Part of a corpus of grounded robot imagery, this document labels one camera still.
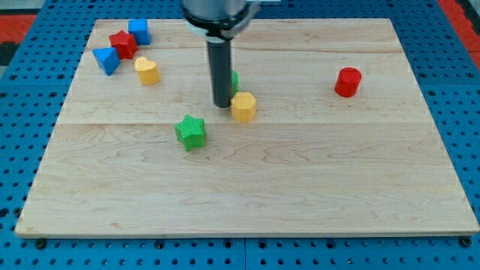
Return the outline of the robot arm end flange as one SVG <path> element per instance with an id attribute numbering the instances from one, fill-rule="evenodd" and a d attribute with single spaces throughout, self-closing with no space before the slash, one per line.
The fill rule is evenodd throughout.
<path id="1" fill-rule="evenodd" d="M 187 28 L 210 43 L 231 41 L 260 10 L 258 1 L 181 0 Z"/>

